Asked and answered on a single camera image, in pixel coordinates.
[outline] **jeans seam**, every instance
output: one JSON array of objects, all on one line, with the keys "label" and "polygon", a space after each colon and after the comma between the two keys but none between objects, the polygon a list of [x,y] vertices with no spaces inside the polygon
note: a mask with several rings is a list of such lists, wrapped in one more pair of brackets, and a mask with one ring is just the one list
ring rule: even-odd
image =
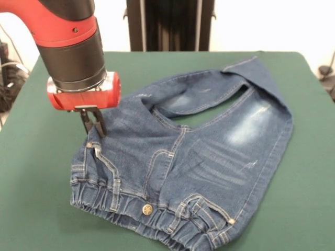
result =
[{"label": "jeans seam", "polygon": [[223,114],[221,114],[220,116],[216,117],[214,120],[212,120],[212,121],[204,124],[203,126],[201,126],[199,128],[191,129],[190,132],[195,132],[195,131],[204,129],[204,128],[208,127],[208,126],[211,126],[214,123],[219,122],[221,119],[227,117],[234,110],[236,110],[237,108],[239,108],[254,92],[255,92],[255,89],[250,89],[249,93],[247,93],[244,97],[242,97],[240,100],[238,100],[232,107],[230,107],[228,110],[226,110]]},{"label": "jeans seam", "polygon": [[144,194],[144,197],[145,199],[147,200],[147,186],[148,186],[148,182],[149,182],[149,179],[150,179],[150,176],[151,176],[151,173],[153,171],[153,168],[154,168],[154,163],[156,161],[156,158],[161,155],[161,154],[167,154],[167,155],[170,155],[171,152],[166,150],[166,149],[159,149],[157,150],[156,152],[153,153],[151,159],[150,159],[150,162],[149,162],[149,170],[148,170],[148,173],[146,175],[146,180],[143,184],[143,194]]},{"label": "jeans seam", "polygon": [[[248,196],[247,200],[245,201],[245,203],[244,203],[242,209],[240,210],[240,212],[237,214],[237,216],[236,216],[236,218],[235,218],[236,221],[237,221],[237,219],[240,217],[240,215],[243,213],[243,211],[244,211],[244,209],[245,209],[247,203],[249,202],[249,200],[250,200],[250,198],[251,198],[251,196],[252,196],[252,194],[253,194],[253,192],[254,192],[254,190],[255,190],[257,184],[258,184],[258,181],[259,181],[260,177],[262,176],[262,173],[263,173],[265,167],[267,166],[267,163],[268,163],[270,157],[274,154],[274,152],[275,152],[275,150],[276,150],[276,148],[277,148],[277,146],[278,146],[279,141],[281,140],[281,138],[282,138],[284,132],[286,132],[286,130],[287,130],[287,128],[288,128],[287,125],[288,125],[288,122],[289,122],[289,121],[290,121],[290,120],[287,120],[287,121],[286,121],[286,123],[285,123],[285,125],[284,125],[284,129],[282,130],[282,132],[281,132],[281,134],[279,135],[279,137],[278,137],[278,139],[277,139],[275,145],[273,146],[273,148],[272,148],[272,150],[271,150],[271,153],[269,154],[268,158],[266,159],[266,162],[265,162],[265,164],[264,164],[264,166],[263,166],[263,168],[262,168],[260,174],[258,175],[258,178],[257,178],[257,180],[256,180],[256,182],[255,182],[255,184],[254,184],[254,186],[253,186],[251,192],[249,193],[249,196]],[[233,227],[233,225],[230,226],[230,227],[228,227],[227,229],[225,229],[222,233],[228,235],[227,232],[228,232],[232,227]]]},{"label": "jeans seam", "polygon": [[146,90],[151,90],[155,87],[159,87],[161,85],[164,85],[168,82],[173,82],[173,81],[176,81],[176,80],[179,80],[181,78],[186,78],[186,77],[191,77],[191,76],[196,76],[196,75],[201,75],[201,74],[205,74],[205,73],[208,73],[208,72],[211,72],[212,70],[205,70],[205,71],[197,71],[197,72],[193,72],[193,73],[188,73],[188,74],[182,74],[182,75],[179,75],[179,76],[176,76],[176,77],[173,77],[173,78],[169,78],[165,81],[162,81],[162,82],[156,82],[156,84],[153,84],[153,85],[150,85],[146,88]]},{"label": "jeans seam", "polygon": [[239,62],[239,63],[237,63],[237,64],[228,65],[228,66],[225,67],[222,71],[226,71],[227,69],[234,68],[234,67],[236,67],[236,66],[239,66],[239,65],[243,65],[243,64],[249,63],[249,62],[253,61],[253,60],[256,59],[256,58],[257,58],[257,56],[253,56],[251,59],[244,60],[244,61]]},{"label": "jeans seam", "polygon": [[[238,87],[240,87],[241,85],[243,85],[244,83],[246,83],[245,81],[240,81],[239,83],[237,83],[236,85],[234,85],[232,88],[230,88],[225,94],[223,94],[221,97],[218,98],[218,100],[216,102],[214,102],[214,105],[218,105],[219,103],[223,102],[223,100],[229,96],[231,93],[233,93]],[[180,111],[178,113],[185,113],[185,112],[198,112],[200,110],[202,110],[203,108],[206,108],[206,107],[210,107],[209,104],[205,104],[205,105],[202,105],[202,106],[199,106],[195,109],[192,109],[192,110],[186,110],[186,111]]]},{"label": "jeans seam", "polygon": [[154,117],[156,117],[158,119],[159,122],[161,122],[161,124],[165,127],[168,127],[169,129],[175,130],[177,132],[180,132],[182,130],[182,128],[179,127],[174,127],[172,125],[170,125],[164,117],[162,117],[158,111],[156,110],[156,108],[153,108],[152,113],[154,115]]}]

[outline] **jeans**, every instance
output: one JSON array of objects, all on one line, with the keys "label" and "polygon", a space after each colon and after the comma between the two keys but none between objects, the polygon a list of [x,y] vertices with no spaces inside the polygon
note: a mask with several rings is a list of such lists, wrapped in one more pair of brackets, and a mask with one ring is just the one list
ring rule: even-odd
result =
[{"label": "jeans", "polygon": [[[246,91],[214,118],[177,123]],[[104,112],[73,157],[71,205],[161,241],[213,250],[242,234],[293,129],[292,114],[257,58],[161,79]]]}]

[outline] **green tabletop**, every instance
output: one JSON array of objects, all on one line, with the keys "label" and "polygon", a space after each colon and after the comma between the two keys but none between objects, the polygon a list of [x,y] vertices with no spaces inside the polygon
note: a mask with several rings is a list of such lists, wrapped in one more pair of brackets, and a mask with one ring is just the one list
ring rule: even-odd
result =
[{"label": "green tabletop", "polygon": [[[185,71],[258,55],[295,127],[264,200],[242,236],[219,250],[335,250],[335,105],[305,59],[289,52],[105,54],[122,94]],[[85,131],[55,110],[38,60],[0,132],[0,250],[168,250],[159,242],[70,206],[70,165]]]}]

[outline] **black cable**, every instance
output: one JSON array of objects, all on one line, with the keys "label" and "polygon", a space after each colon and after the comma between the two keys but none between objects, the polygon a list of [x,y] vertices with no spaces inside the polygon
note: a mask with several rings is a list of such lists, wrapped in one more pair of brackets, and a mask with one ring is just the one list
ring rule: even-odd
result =
[{"label": "black cable", "polygon": [[12,38],[10,37],[10,35],[8,35],[8,33],[6,32],[6,30],[4,29],[4,27],[3,27],[1,24],[0,24],[0,28],[3,30],[4,34],[9,38],[11,44],[13,45],[13,48],[14,48],[14,50],[15,50],[17,56],[18,56],[19,59],[20,59],[20,63],[21,63],[21,64],[24,64],[23,61],[22,61],[22,58],[21,58],[20,54],[18,53],[18,51],[17,51],[17,49],[16,49],[16,47],[15,47],[15,44],[14,44]]},{"label": "black cable", "polygon": [[334,63],[334,58],[335,58],[335,51],[334,51],[334,53],[333,53],[333,57],[331,58],[331,62],[330,62],[330,64],[329,64],[329,68],[328,68],[326,74],[325,74],[325,75],[323,76],[323,78],[321,79],[321,81],[325,80],[325,78],[326,78],[326,77],[328,76],[328,74],[330,73],[330,71],[331,71],[331,67],[333,66],[333,63]]}]

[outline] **rivet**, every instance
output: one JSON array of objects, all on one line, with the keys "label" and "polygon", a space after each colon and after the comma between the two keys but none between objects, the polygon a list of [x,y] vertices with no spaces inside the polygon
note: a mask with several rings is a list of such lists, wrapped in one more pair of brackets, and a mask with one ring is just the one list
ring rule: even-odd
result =
[{"label": "rivet", "polygon": [[144,215],[151,215],[153,211],[152,205],[145,204],[142,208],[142,212]]},{"label": "rivet", "polygon": [[228,220],[228,223],[229,223],[229,224],[232,224],[232,225],[234,225],[235,222],[236,222],[236,220],[233,219],[233,218],[230,218],[230,219]]}]

